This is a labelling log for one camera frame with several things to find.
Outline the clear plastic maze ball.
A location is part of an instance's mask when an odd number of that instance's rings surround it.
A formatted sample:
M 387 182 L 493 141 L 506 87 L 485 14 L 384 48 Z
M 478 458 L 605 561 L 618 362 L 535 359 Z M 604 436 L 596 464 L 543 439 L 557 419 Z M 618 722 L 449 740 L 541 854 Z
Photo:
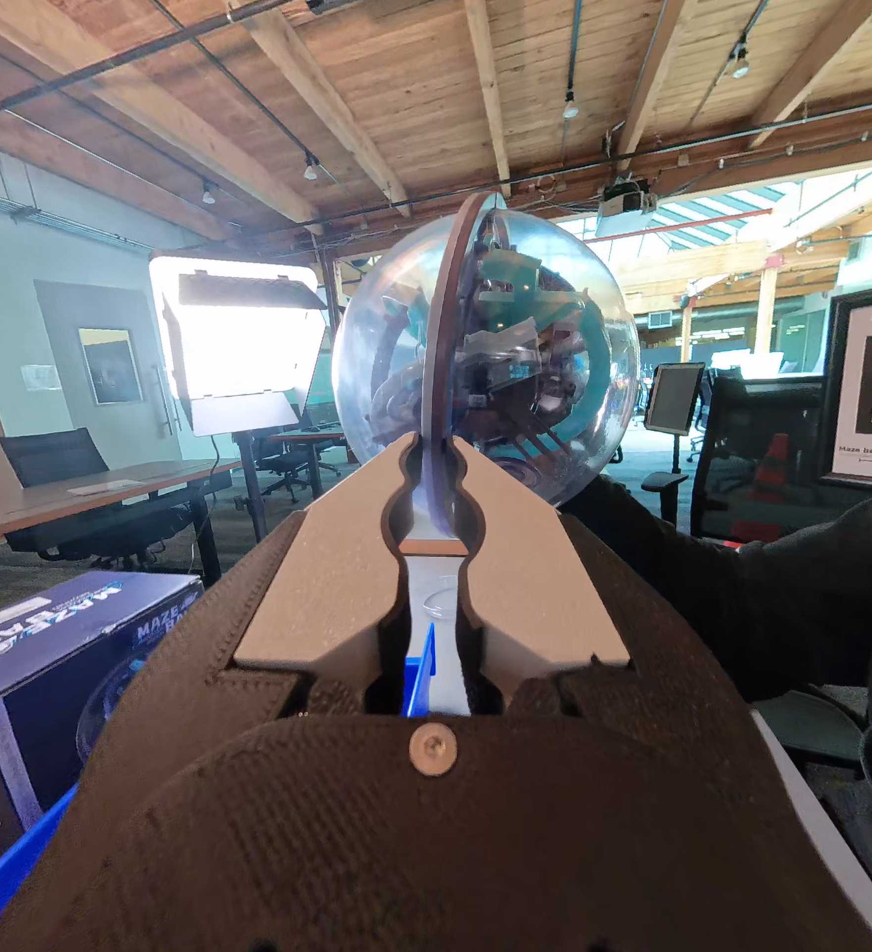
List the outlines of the clear plastic maze ball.
M 602 260 L 487 190 L 371 267 L 338 328 L 331 380 L 360 464 L 420 435 L 419 506 L 448 530 L 454 438 L 561 506 L 620 446 L 639 367 L 633 316 Z

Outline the ceiling projector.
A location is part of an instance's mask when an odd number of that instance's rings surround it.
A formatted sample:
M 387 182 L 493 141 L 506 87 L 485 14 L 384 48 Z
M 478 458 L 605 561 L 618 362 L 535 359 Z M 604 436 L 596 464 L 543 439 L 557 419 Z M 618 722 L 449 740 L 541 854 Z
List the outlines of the ceiling projector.
M 658 197 L 644 178 L 617 179 L 607 184 L 600 193 L 597 217 L 613 218 L 623 215 L 653 215 Z

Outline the person's right forearm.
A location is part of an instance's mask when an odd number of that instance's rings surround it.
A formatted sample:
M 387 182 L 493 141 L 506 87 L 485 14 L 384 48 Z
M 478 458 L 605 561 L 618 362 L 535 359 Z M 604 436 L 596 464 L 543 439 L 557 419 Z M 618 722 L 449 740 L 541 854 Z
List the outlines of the person's right forearm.
M 870 692 L 872 499 L 738 549 L 684 535 L 605 476 L 561 512 L 682 615 L 747 701 L 809 684 Z

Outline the framed wall picture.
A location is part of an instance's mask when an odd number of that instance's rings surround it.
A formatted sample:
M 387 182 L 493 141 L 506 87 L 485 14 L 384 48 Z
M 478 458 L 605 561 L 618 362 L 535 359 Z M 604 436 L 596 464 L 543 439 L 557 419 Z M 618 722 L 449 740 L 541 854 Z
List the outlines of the framed wall picture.
M 126 328 L 80 327 L 78 338 L 97 406 L 143 402 L 132 340 Z

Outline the dark blue cardboard box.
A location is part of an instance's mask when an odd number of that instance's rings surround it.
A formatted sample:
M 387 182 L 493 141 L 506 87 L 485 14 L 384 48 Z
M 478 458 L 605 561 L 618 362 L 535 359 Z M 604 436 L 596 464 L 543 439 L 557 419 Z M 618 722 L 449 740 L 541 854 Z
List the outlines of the dark blue cardboard box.
M 73 788 L 105 721 L 204 593 L 94 570 L 0 610 L 0 856 Z

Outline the bright light panel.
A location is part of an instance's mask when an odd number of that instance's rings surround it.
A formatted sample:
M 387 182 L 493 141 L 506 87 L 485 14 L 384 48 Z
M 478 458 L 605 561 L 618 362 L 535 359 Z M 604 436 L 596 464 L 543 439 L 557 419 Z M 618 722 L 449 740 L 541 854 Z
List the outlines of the bright light panel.
M 327 330 L 311 268 L 154 252 L 172 395 L 196 437 L 296 425 Z

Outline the blue plastic bin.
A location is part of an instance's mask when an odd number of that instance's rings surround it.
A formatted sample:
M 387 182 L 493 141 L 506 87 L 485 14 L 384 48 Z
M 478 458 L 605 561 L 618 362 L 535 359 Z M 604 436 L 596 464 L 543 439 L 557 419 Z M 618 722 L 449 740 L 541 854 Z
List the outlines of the blue plastic bin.
M 405 660 L 405 689 L 402 714 L 421 717 L 430 713 L 430 682 L 437 672 L 435 625 L 430 623 L 418 657 Z M 17 839 L 0 856 L 0 913 L 35 867 L 56 832 L 62 816 L 75 796 L 73 785 L 43 815 L 37 824 Z

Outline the wooden desk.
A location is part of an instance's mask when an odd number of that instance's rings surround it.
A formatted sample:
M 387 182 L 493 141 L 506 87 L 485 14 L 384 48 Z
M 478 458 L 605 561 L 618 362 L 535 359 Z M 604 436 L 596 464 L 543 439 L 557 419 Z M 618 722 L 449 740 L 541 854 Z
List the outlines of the wooden desk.
M 11 531 L 166 489 L 191 490 L 240 467 L 237 459 L 156 461 L 30 488 L 10 473 L 0 478 L 0 543 Z

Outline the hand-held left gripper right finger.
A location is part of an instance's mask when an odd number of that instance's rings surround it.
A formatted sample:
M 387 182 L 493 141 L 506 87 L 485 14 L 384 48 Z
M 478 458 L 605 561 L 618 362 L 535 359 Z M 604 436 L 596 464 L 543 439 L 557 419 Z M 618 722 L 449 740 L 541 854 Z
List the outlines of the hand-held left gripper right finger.
M 630 655 L 558 511 L 458 437 L 446 448 L 455 490 L 456 648 L 470 700 L 512 700 L 526 681 Z

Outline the black framed tag sign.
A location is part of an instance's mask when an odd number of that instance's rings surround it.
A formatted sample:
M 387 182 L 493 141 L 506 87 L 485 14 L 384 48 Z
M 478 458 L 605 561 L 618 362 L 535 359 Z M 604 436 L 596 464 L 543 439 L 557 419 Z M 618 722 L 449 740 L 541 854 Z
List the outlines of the black framed tag sign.
M 828 317 L 818 477 L 872 488 L 872 290 L 834 297 Z

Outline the orange traffic cone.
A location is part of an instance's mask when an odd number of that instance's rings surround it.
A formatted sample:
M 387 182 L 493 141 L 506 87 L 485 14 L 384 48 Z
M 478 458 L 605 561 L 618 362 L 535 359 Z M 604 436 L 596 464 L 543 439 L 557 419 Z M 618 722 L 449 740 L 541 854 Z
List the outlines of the orange traffic cone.
M 773 434 L 758 464 L 748 498 L 754 503 L 787 504 L 788 434 Z

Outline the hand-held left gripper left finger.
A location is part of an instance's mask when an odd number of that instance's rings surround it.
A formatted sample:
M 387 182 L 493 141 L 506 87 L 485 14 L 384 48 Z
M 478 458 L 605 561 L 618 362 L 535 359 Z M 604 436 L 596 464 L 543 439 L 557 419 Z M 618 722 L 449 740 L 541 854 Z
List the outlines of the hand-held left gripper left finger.
M 246 670 L 345 684 L 400 712 L 411 636 L 408 569 L 419 437 L 402 436 L 305 511 L 236 648 Z

